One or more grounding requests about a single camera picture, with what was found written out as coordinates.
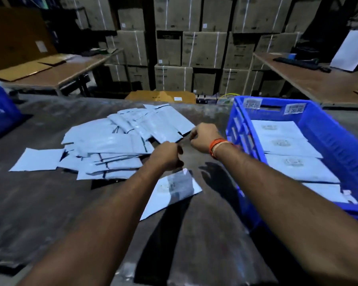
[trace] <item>qr code sticker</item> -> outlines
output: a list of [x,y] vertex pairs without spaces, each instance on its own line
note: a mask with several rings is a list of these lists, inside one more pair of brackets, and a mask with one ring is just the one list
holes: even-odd
[[260,109],[262,98],[245,98],[243,105],[247,109]]
[[286,139],[275,139],[272,140],[272,143],[276,146],[291,146],[290,142]]
[[303,113],[306,103],[292,103],[285,106],[284,115]]
[[277,130],[277,125],[262,125],[261,127],[265,130]]
[[286,158],[284,160],[284,163],[291,167],[303,167],[304,166],[304,163],[302,162],[302,159],[300,159],[300,158]]

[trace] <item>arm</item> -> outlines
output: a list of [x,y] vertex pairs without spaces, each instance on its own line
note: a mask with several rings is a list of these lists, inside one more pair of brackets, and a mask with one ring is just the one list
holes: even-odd
[[[190,136],[205,153],[217,138],[213,124],[198,125]],[[229,143],[216,145],[213,153],[310,275],[322,284],[358,284],[358,221]]]
[[178,153],[183,152],[175,143],[159,145],[117,194],[90,211],[19,286],[110,285],[158,179],[183,165]]

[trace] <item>person's left arm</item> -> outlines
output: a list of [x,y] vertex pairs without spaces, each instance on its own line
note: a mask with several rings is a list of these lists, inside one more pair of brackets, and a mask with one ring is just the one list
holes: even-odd
[[110,285],[162,174],[183,166],[175,143],[159,145],[106,202],[90,211],[37,263],[19,286]]

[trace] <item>person's left hand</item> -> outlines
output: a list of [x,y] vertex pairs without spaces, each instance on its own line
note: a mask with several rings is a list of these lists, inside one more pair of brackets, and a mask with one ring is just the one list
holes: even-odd
[[179,154],[183,154],[183,149],[180,145],[165,141],[153,151],[150,160],[162,164],[164,170],[174,170],[184,166],[184,163],[179,159]]

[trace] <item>pile of white packages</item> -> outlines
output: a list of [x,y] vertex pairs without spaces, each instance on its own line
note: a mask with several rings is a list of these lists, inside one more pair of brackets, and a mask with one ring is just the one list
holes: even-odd
[[193,127],[169,104],[120,110],[70,128],[64,149],[27,148],[10,171],[60,167],[77,171],[77,180],[127,179],[142,166],[139,157],[153,152],[149,139],[177,142]]
[[322,155],[293,121],[252,120],[268,165],[332,202],[358,202],[322,163]]

